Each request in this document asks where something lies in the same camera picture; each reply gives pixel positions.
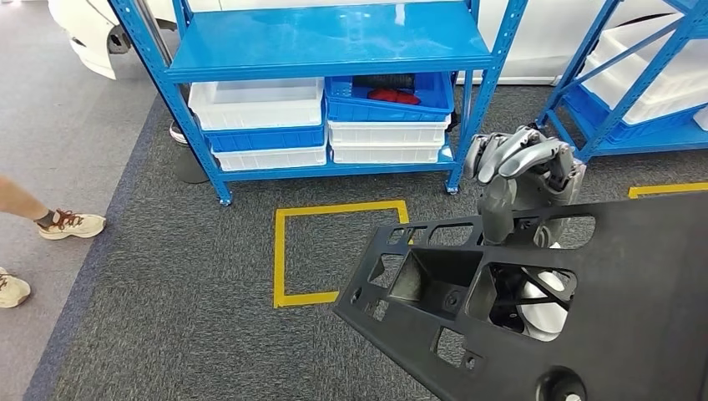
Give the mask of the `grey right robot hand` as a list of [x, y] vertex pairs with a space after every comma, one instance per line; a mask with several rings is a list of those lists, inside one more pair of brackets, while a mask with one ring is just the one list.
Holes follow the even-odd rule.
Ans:
[[515, 211], [574, 203], [586, 164], [568, 143], [523, 125], [513, 134], [474, 135], [465, 169], [482, 187], [483, 241], [502, 245], [516, 230]]

